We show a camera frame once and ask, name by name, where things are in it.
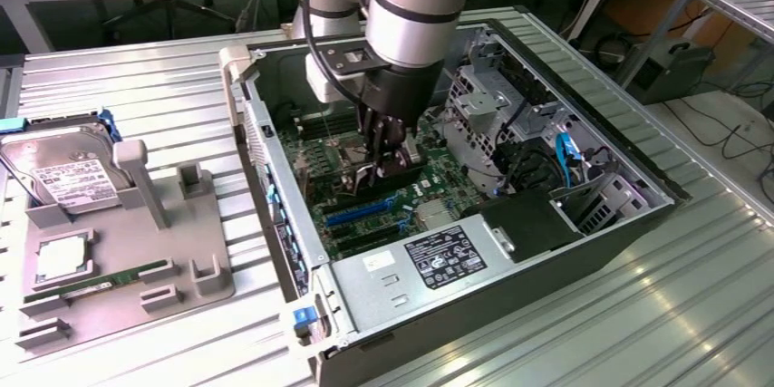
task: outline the robotic arm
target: robotic arm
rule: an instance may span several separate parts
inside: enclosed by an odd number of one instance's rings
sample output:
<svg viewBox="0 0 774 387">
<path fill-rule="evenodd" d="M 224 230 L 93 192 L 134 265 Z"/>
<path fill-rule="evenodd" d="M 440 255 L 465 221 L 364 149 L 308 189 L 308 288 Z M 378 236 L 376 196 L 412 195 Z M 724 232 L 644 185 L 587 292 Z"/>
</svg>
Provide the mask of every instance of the robotic arm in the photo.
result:
<svg viewBox="0 0 774 387">
<path fill-rule="evenodd" d="M 340 85 L 333 86 L 336 95 L 344 95 L 357 106 L 358 131 L 376 163 L 372 180 L 377 173 L 384 177 L 384 173 L 400 171 L 416 162 L 413 132 L 443 70 L 464 0 L 366 0 L 366 5 L 360 5 L 360 0 L 301 3 L 293 32 L 306 41 L 312 35 L 304 34 L 304 27 L 310 27 L 313 36 L 358 31 L 356 12 L 366 6 L 365 44 L 326 44 L 314 62 L 306 60 L 306 78 L 321 101 L 329 97 L 320 90 L 329 88 L 318 82 L 333 79 L 338 83 L 326 85 Z"/>
</svg>

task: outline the hard drive label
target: hard drive label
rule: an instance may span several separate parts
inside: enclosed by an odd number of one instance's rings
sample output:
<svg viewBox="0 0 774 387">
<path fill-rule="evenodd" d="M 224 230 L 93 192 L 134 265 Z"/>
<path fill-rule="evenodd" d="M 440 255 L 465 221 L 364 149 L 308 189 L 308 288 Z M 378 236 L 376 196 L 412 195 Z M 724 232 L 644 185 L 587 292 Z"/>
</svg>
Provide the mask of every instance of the hard drive label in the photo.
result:
<svg viewBox="0 0 774 387">
<path fill-rule="evenodd" d="M 460 226 L 408 242 L 404 247 L 429 289 L 485 269 L 485 262 Z"/>
<path fill-rule="evenodd" d="M 116 197 L 116 188 L 97 159 L 36 168 L 32 175 L 65 208 Z"/>
</svg>

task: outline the warning label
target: warning label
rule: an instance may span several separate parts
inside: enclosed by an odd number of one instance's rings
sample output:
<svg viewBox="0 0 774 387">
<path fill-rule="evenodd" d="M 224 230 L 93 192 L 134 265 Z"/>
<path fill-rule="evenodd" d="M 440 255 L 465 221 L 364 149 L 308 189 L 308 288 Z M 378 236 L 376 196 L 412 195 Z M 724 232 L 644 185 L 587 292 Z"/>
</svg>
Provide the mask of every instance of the warning label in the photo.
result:
<svg viewBox="0 0 774 387">
<path fill-rule="evenodd" d="M 408 242 L 404 247 L 429 289 L 485 269 L 485 262 L 460 226 Z"/>
<path fill-rule="evenodd" d="M 32 174 L 65 208 L 116 197 L 116 189 L 97 159 L 37 168 Z"/>
</svg>

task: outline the green circuit board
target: green circuit board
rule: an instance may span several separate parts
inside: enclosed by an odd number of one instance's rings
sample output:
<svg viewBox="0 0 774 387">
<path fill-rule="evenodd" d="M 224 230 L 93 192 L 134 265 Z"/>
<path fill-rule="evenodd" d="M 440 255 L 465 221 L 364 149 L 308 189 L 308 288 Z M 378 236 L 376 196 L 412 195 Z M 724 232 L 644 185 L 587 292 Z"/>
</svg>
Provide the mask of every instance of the green circuit board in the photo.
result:
<svg viewBox="0 0 774 387">
<path fill-rule="evenodd" d="M 402 188 L 374 198 L 353 198 L 345 192 L 341 193 L 336 186 L 341 170 L 365 158 L 362 139 L 356 131 L 301 140 L 297 131 L 286 129 L 278 132 L 278 139 L 322 244 L 334 259 L 342 259 L 425 231 L 428 228 L 416 213 L 423 203 L 441 201 L 449 216 L 457 219 L 461 211 L 484 199 L 445 145 L 437 141 L 437 132 L 432 130 L 432 123 L 425 117 L 419 121 L 416 137 L 427 160 L 419 178 Z M 381 213 L 326 226 L 330 216 L 365 208 L 386 199 L 392 205 Z"/>
</svg>

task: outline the motherboard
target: motherboard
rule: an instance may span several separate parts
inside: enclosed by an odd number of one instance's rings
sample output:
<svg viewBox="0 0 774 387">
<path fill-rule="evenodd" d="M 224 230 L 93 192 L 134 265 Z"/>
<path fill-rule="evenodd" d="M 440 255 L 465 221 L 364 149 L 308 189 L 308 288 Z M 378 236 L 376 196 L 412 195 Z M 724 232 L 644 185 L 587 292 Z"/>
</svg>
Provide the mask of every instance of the motherboard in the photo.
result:
<svg viewBox="0 0 774 387">
<path fill-rule="evenodd" d="M 439 116 L 419 120 L 416 142 L 427 160 L 415 183 L 378 196 L 354 197 L 341 187 L 341 173 L 366 160 L 356 130 L 302 139 L 298 130 L 278 132 L 309 214 L 328 255 L 344 259 L 457 220 L 487 196 L 472 184 L 467 167 L 445 147 Z"/>
</svg>

